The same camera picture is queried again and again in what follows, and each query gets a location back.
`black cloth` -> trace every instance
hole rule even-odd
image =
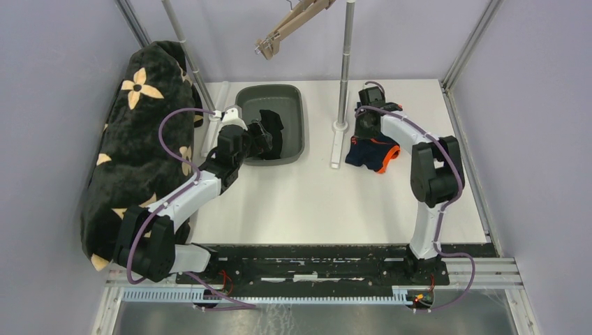
[[[280,159],[281,148],[283,146],[283,138],[281,131],[283,130],[283,124],[279,114],[272,110],[259,110],[261,114],[261,126],[272,135],[272,150],[263,154],[260,154],[261,159],[267,161]]]
[[[192,174],[158,141],[163,118],[184,107],[202,107],[187,76],[185,54],[176,42],[155,42],[133,54],[105,122],[98,159],[82,204],[82,250],[88,258],[111,260],[121,217],[128,207],[147,206]],[[191,160],[193,128],[201,113],[181,113],[163,129],[175,153]]]

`white wall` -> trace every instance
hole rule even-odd
[[[80,197],[138,43],[113,1],[54,0],[5,1],[0,45],[0,334],[88,334]]]
[[[544,334],[590,334],[592,2],[505,1],[454,90]]]
[[[131,3],[152,40],[175,39],[161,1]],[[351,78],[443,78],[487,3],[357,1]],[[256,55],[254,44],[288,13],[287,1],[172,0],[172,5],[206,81],[339,79],[345,0],[286,38],[271,61]]]

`purple cable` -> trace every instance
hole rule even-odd
[[[454,163],[452,162],[452,159],[450,158],[450,156],[448,156],[448,153],[446,152],[446,150],[444,150],[444,148],[440,144],[440,142],[438,142],[438,140],[434,136],[432,136],[431,134],[426,132],[422,127],[418,126],[415,122],[411,121],[410,119],[408,119],[407,117],[405,117],[403,115],[393,113],[393,112],[388,112],[386,110],[382,110],[380,108],[372,107],[372,106],[359,107],[355,111],[355,117],[358,117],[361,113],[365,112],[366,110],[373,110],[375,112],[379,112],[384,115],[395,117],[395,118],[407,123],[409,126],[413,127],[415,130],[420,132],[420,134],[425,136],[428,140],[431,140],[436,145],[438,150],[442,153],[444,160],[450,166],[452,173],[454,175],[454,178],[457,180],[457,185],[458,185],[458,190],[459,190],[458,193],[456,194],[456,196],[454,198],[452,198],[450,201],[446,202],[442,206],[442,209],[440,210],[440,214],[438,215],[438,221],[436,224],[436,233],[434,236],[434,249],[436,249],[436,252],[442,257],[465,257],[465,258],[468,258],[471,261],[471,267],[472,267],[471,277],[468,280],[468,284],[467,284],[465,290],[456,299],[454,299],[451,302],[444,304],[442,306],[430,308],[429,310],[426,310],[425,312],[429,313],[430,311],[439,311],[441,309],[450,307],[451,305],[456,304],[457,302],[460,302],[466,296],[467,292],[469,291],[469,289],[473,285],[473,281],[475,280],[475,273],[477,271],[477,268],[475,266],[475,260],[473,259],[473,257],[471,255],[469,255],[467,253],[445,253],[442,250],[440,250],[440,248],[438,246],[438,239],[440,238],[440,232],[442,230],[442,222],[444,219],[444,212],[445,212],[446,208],[448,208],[448,206],[450,206],[453,202],[457,201],[461,197],[461,194],[462,194],[463,185],[462,185],[462,180],[461,180],[461,176],[459,174],[459,171],[458,171],[457,167],[454,165]]]
[[[161,122],[161,125],[158,127],[158,141],[161,143],[161,146],[163,147],[163,149],[165,149],[165,151],[167,152],[167,154],[171,155],[173,158],[177,159],[178,161],[181,161],[183,163],[187,163],[189,164],[192,168],[193,171],[195,172],[195,180],[199,181],[200,180],[200,169],[199,167],[191,162],[186,160],[185,158],[182,158],[181,156],[176,155],[174,152],[172,152],[167,146],[166,143],[163,139],[163,129],[165,124],[167,123],[167,121],[182,112],[202,112],[205,114],[212,114],[214,115],[213,112],[209,111],[209,110],[203,110],[201,108],[181,108],[179,110],[175,110],[174,112],[171,112],[169,115],[167,115]],[[170,198],[167,199],[167,202],[171,203],[172,201],[174,201],[175,199],[177,199],[181,194],[185,193],[188,189],[192,188],[194,185],[193,183],[186,185],[185,187],[183,187],[181,190],[179,190],[178,192],[176,192],[175,194],[171,195]],[[138,280],[135,280],[134,278],[132,278],[131,276],[131,264],[132,264],[132,260],[133,260],[133,256],[135,254],[135,250],[138,247],[138,243],[140,243],[140,239],[142,238],[142,236],[144,236],[144,231],[146,230],[146,227],[148,226],[148,224],[150,223],[150,221],[157,215],[158,212],[160,212],[161,210],[163,210],[164,204],[161,204],[160,206],[158,206],[152,213],[150,213],[150,215],[148,215],[148,217],[146,218],[146,220],[144,221],[144,223],[142,223],[142,225],[140,226],[140,229],[138,230],[138,233],[135,236],[135,239],[133,240],[133,243],[131,245],[130,248],[130,253],[128,256],[128,262],[126,265],[126,274],[127,274],[127,278],[128,281],[133,284],[139,284],[141,282],[143,282],[146,278],[142,277]],[[192,274],[191,272],[184,272],[186,275],[190,276],[191,278],[197,280],[200,284],[202,284],[203,286],[205,286],[208,290],[211,290],[215,295],[219,296],[222,299],[226,299],[230,302],[234,302],[236,304],[239,304],[241,306],[233,306],[233,307],[225,307],[225,308],[214,308],[208,311],[236,311],[239,309],[253,309],[256,306],[253,304],[247,304],[244,303],[242,301],[238,301],[236,299],[227,297],[225,295],[223,295],[222,293],[218,292],[217,290],[213,289],[211,286],[207,285],[204,281],[202,281],[202,279],[195,275]]]
[[[364,83],[364,85],[368,85],[368,84],[375,84],[383,94],[385,93],[385,88],[379,82],[375,82],[373,80],[368,80],[367,82]]]

